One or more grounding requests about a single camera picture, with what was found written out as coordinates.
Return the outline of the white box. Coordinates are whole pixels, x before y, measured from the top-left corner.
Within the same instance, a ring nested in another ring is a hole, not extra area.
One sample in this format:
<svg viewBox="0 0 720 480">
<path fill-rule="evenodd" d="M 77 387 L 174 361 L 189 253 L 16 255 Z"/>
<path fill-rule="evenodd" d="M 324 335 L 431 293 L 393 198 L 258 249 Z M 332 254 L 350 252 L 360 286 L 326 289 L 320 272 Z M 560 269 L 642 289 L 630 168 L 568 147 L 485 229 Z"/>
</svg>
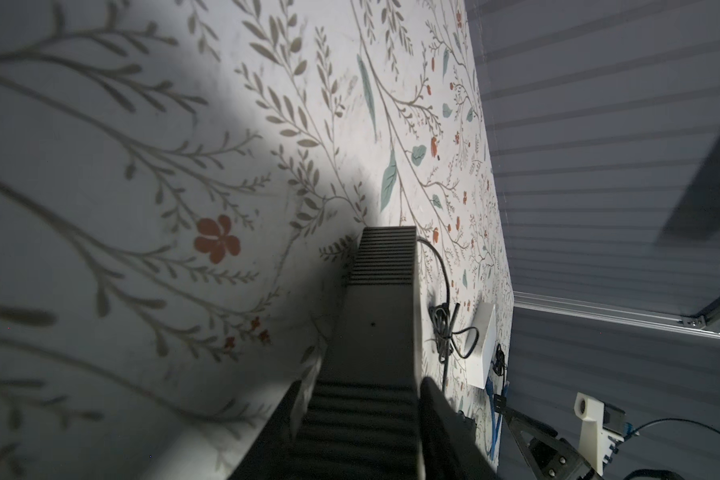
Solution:
<svg viewBox="0 0 720 480">
<path fill-rule="evenodd" d="M 467 356 L 464 359 L 466 382 L 475 388 L 486 385 L 498 340 L 496 305 L 480 303 L 468 328 Z"/>
</svg>

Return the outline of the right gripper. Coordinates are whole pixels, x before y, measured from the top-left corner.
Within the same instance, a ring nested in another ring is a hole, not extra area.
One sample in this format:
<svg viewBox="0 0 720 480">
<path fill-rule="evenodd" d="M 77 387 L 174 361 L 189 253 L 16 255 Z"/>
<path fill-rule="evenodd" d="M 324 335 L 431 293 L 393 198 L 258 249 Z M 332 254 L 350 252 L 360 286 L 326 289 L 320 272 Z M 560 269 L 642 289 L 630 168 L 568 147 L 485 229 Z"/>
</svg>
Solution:
<svg viewBox="0 0 720 480">
<path fill-rule="evenodd" d="M 473 437 L 430 377 L 419 387 L 425 479 L 497 479 Z M 600 475 L 549 425 L 507 408 L 504 422 L 536 479 L 593 480 Z"/>
</svg>

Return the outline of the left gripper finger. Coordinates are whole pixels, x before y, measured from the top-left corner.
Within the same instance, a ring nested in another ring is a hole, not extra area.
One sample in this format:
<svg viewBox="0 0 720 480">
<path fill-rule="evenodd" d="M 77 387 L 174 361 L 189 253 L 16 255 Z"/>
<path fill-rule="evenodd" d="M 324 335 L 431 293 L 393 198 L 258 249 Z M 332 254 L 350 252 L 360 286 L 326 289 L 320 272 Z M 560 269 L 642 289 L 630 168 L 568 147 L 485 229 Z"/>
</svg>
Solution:
<svg viewBox="0 0 720 480">
<path fill-rule="evenodd" d="M 302 381 L 294 381 L 229 480 L 276 479 L 292 444 L 291 418 Z"/>
</svg>

